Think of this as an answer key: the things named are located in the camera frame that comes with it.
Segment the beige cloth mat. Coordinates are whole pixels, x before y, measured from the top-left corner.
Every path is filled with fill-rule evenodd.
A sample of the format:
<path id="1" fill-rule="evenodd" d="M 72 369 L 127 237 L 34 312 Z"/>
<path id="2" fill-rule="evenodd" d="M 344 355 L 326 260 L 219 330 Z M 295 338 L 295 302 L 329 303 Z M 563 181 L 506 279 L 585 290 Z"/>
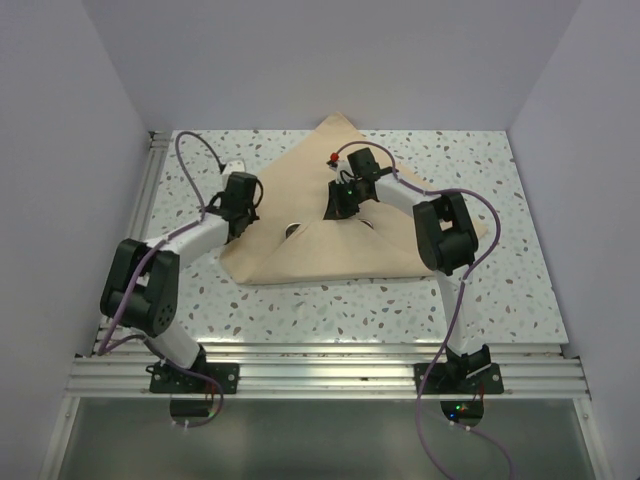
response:
<path id="1" fill-rule="evenodd" d="M 325 118 L 288 153 L 258 174 L 264 196 L 259 219 L 219 257 L 238 284 L 284 284 L 429 275 L 417 250 L 412 218 L 375 201 L 345 220 L 324 220 L 331 153 L 362 134 L 340 113 Z M 301 226 L 289 238 L 285 229 Z"/>

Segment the steel instrument tray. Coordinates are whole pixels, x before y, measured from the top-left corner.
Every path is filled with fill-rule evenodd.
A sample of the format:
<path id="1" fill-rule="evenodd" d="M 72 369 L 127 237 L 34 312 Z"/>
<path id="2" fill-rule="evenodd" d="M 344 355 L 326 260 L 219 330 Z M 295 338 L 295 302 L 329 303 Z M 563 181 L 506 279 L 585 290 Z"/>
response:
<path id="1" fill-rule="evenodd" d="M 289 238 L 301 226 L 300 223 L 291 223 L 285 229 L 285 238 Z"/>

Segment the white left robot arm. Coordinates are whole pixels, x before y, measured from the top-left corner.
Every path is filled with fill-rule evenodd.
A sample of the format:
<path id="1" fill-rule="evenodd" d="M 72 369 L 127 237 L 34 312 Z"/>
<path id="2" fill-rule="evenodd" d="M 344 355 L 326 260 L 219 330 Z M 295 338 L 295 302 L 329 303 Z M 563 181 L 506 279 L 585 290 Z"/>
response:
<path id="1" fill-rule="evenodd" d="M 256 222 L 255 195 L 262 192 L 256 176 L 233 172 L 198 219 L 155 239 L 121 241 L 99 304 L 111 320 L 99 353 L 113 349 L 109 340 L 116 327 L 129 328 L 143 336 L 152 352 L 175 365 L 175 384 L 189 393 L 201 390 L 208 379 L 207 367 L 198 361 L 202 348 L 175 319 L 180 272 L 212 249 L 238 239 Z"/>

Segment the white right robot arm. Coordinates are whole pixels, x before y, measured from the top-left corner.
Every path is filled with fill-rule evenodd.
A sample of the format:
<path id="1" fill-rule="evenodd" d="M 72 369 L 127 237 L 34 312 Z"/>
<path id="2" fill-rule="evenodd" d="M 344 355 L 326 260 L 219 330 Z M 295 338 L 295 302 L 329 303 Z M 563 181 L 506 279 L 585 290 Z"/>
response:
<path id="1" fill-rule="evenodd" d="M 327 162 L 335 172 L 328 184 L 326 220 L 355 216 L 367 201 L 392 206 L 414 222 L 418 255 L 438 282 L 447 320 L 447 333 L 441 350 L 446 362 L 440 365 L 438 379 L 445 378 L 451 389 L 468 392 L 490 368 L 489 347 L 472 331 L 473 309 L 465 305 L 464 294 L 471 290 L 472 272 L 497 247 L 501 222 L 496 209 L 481 195 L 460 188 L 429 190 L 411 183 L 399 173 L 396 163 L 380 166 L 369 141 L 345 160 L 335 152 Z M 493 216 L 495 236 L 487 251 L 476 253 L 479 239 L 465 198 L 471 196 L 486 206 Z"/>

